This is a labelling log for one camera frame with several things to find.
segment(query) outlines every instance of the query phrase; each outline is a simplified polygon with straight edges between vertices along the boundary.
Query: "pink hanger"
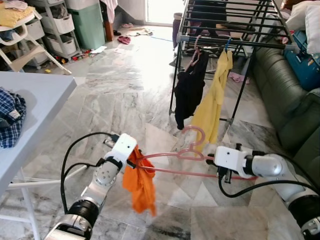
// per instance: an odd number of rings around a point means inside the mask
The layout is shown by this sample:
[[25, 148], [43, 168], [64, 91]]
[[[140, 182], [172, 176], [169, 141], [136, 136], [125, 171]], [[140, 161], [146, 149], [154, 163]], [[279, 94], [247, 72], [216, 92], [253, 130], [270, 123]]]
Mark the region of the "pink hanger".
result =
[[[205, 140], [205, 132], [198, 126], [194, 125], [188, 125], [185, 126], [184, 129], [182, 130], [182, 133], [186, 133], [189, 130], [196, 130], [201, 133], [201, 139], [199, 141], [194, 141], [190, 144], [189, 147], [184, 148], [178, 152], [166, 152], [166, 153], [155, 153], [155, 154], [150, 154], [146, 155], [143, 158], [138, 158], [137, 160], [142, 160], [142, 159], [150, 159], [150, 158], [156, 158], [156, 157], [164, 157], [164, 156], [170, 156], [170, 157], [177, 157], [178, 159], [184, 159], [184, 160], [193, 160], [193, 161], [205, 161], [207, 159], [209, 160], [215, 160], [214, 157], [212, 156], [204, 156], [201, 152], [197, 151], [194, 149], [195, 146], [201, 145], [204, 140]], [[198, 157], [192, 157], [192, 156], [183, 156], [185, 153], [194, 153], [197, 154]], [[199, 176], [199, 177], [209, 177], [209, 178], [217, 178], [217, 175], [214, 174], [207, 174], [207, 173], [198, 173], [198, 172], [189, 172], [189, 171], [178, 171], [178, 170], [170, 170], [170, 169], [164, 169], [164, 168], [157, 168], [157, 167], [150, 167], [150, 166], [139, 166], [138, 164], [136, 165], [138, 169], [144, 169], [144, 170], [149, 170], [149, 171], [158, 171], [158, 172], [164, 172], [164, 173], [172, 173], [172, 174], [183, 174], [183, 175], [190, 175], [190, 176]], [[239, 176], [233, 176], [233, 179], [240, 179], [240, 180], [253, 180], [256, 179], [256, 177], [252, 178], [247, 178], [244, 179]]]

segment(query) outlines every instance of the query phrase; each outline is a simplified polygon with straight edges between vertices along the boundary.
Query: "pink cloth on floor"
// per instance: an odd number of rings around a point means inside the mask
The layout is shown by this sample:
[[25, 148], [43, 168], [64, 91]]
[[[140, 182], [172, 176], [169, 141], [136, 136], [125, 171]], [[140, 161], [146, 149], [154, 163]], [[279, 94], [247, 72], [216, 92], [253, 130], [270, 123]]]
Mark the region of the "pink cloth on floor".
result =
[[[240, 75], [238, 73], [235, 73], [233, 71], [229, 72], [228, 77], [232, 78], [236, 83], [242, 83], [244, 81], [244, 79], [245, 79], [245, 76]], [[245, 81], [245, 84], [249, 84], [249, 83], [250, 83], [250, 78], [247, 77], [246, 81]]]

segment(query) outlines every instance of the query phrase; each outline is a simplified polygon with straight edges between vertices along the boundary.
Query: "white table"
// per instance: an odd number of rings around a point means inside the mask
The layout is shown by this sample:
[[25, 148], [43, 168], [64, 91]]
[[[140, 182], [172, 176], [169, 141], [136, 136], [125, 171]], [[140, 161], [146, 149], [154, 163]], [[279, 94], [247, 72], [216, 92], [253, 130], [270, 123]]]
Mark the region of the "white table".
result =
[[[25, 180], [22, 171], [24, 162], [77, 85], [72, 76], [0, 71], [0, 86], [23, 96], [27, 106], [22, 133], [15, 147], [0, 148], [1, 196], [16, 175]], [[4, 215], [0, 218], [31, 223], [34, 239], [40, 240], [29, 192], [27, 186], [23, 186], [28, 183], [14, 184], [21, 185], [12, 189], [21, 188], [30, 219]]]

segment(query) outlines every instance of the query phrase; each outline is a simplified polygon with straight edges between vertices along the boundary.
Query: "green sofa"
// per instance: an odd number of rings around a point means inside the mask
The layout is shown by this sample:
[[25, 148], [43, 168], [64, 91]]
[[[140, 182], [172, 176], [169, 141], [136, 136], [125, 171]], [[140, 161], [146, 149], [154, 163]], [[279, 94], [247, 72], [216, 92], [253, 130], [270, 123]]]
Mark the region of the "green sofa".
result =
[[252, 73], [284, 149], [320, 185], [320, 88], [302, 89], [279, 49], [256, 51]]

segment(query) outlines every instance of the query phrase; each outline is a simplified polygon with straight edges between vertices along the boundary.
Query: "blue plaid shirt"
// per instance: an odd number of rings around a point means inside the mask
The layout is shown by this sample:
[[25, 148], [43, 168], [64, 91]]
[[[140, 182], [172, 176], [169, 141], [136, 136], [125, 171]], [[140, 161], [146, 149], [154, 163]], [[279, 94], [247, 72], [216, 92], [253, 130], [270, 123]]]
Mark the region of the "blue plaid shirt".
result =
[[16, 144], [26, 118], [26, 108], [23, 97], [0, 87], [0, 118], [9, 124], [0, 127], [0, 147], [12, 148]]

